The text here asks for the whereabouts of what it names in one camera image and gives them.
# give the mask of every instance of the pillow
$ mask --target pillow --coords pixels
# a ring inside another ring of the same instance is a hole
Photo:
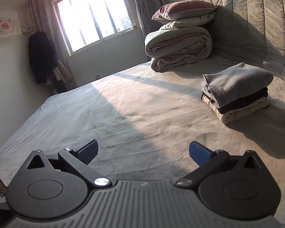
[[[215,12],[211,12],[202,16],[190,17],[179,19],[175,21],[170,21],[169,23],[163,25],[160,30],[171,30],[179,27],[189,27],[189,26],[201,26],[207,24],[215,16]]]
[[[167,24],[178,19],[205,15],[214,11],[217,7],[212,3],[196,0],[175,2],[162,6],[152,16],[152,20]]]

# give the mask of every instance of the bed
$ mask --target bed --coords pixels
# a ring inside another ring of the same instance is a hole
[[[96,139],[89,166],[113,181],[175,180],[198,167],[188,154],[196,140],[233,155],[256,151],[281,188],[275,217],[285,222],[285,81],[275,73],[269,107],[224,125],[201,101],[200,86],[202,74],[239,62],[220,50],[165,73],[140,64],[48,98],[1,148],[0,177],[8,185],[34,149],[53,154]]]

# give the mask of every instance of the folded sweater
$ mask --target folded sweater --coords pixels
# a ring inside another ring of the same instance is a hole
[[[203,77],[202,91],[213,100],[212,104],[217,108],[259,91],[273,80],[273,75],[268,71],[245,63],[217,74],[204,74]]]
[[[254,101],[260,99],[261,97],[267,97],[268,96],[268,92],[267,91],[268,91],[268,88],[265,87],[265,88],[255,92],[255,93],[253,93],[253,94],[251,94],[249,96],[238,98],[235,101],[232,101],[231,103],[229,103],[227,105],[224,105],[223,107],[217,108],[217,109],[218,109],[219,113],[224,114],[224,113],[232,111],[232,110],[243,108],[245,106],[250,105]],[[201,96],[201,100],[203,100],[203,96],[208,97],[207,94],[205,94],[203,92],[203,94]]]
[[[203,97],[203,102],[215,112],[216,116],[222,123],[235,122],[236,120],[248,116],[259,109],[266,108],[269,105],[268,98],[262,97],[246,107],[221,114],[219,113],[218,109],[210,102],[210,99],[208,99],[206,96]]]

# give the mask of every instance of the window pane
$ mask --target window pane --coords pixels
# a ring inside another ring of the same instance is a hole
[[[114,34],[114,29],[110,21],[105,5],[105,0],[89,0],[95,19],[101,31],[102,37]]]
[[[84,47],[84,42],[82,41],[80,30],[77,21],[72,13],[72,8],[69,0],[62,0],[57,4],[61,22],[63,24],[66,36],[70,42],[72,51],[79,50]]]
[[[124,0],[105,0],[118,32],[132,27]]]
[[[93,17],[90,13],[88,0],[71,0],[74,10],[73,16],[77,18],[87,45],[99,40],[99,35],[95,28]]]

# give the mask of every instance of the black coat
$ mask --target black coat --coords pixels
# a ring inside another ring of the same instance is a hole
[[[54,47],[43,32],[36,32],[28,39],[29,63],[35,74],[37,83],[46,83],[47,77],[54,74],[58,67]]]

